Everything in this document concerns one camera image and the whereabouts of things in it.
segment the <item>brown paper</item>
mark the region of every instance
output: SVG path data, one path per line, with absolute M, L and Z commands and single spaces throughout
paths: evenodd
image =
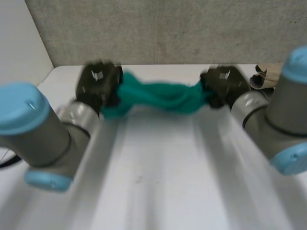
M 257 65 L 257 74 L 249 79 L 251 87 L 257 90 L 275 88 L 282 72 L 282 67 L 283 63 Z

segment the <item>white wall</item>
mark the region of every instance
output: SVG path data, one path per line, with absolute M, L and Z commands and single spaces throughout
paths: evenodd
M 53 65 L 24 0 L 0 0 L 0 84 L 38 85 Z

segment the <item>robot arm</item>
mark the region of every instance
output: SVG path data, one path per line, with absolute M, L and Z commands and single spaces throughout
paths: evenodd
M 215 92 L 212 108 L 228 105 L 235 119 L 280 173 L 307 170 L 307 47 L 292 52 L 270 101 L 252 91 L 234 67 L 201 74 L 203 88 Z
M 103 75 L 102 79 L 93 74 Z M 13 83 L 0 89 L 0 146 L 30 168 L 27 184 L 52 191 L 66 191 L 73 181 L 94 128 L 100 123 L 102 106 L 116 105 L 115 90 L 122 78 L 121 67 L 88 65 L 82 72 L 76 99 L 56 115 L 47 98 L 29 83 Z

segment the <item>table surface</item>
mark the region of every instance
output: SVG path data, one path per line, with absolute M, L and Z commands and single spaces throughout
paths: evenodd
M 145 81 L 186 84 L 208 67 L 123 66 Z M 73 98 L 81 69 L 55 68 L 39 85 L 53 109 Z M 137 107 L 102 122 L 64 194 L 27 186 L 26 169 L 0 171 L 0 229 L 307 229 L 307 174 L 280 175 L 227 108 L 185 116 Z

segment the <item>concrete wall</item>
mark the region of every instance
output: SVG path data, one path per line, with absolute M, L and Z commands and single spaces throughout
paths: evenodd
M 24 0 L 0 0 L 0 84 L 29 81 L 38 85 L 52 70 Z
M 26 0 L 54 66 L 280 62 L 307 42 L 306 0 Z

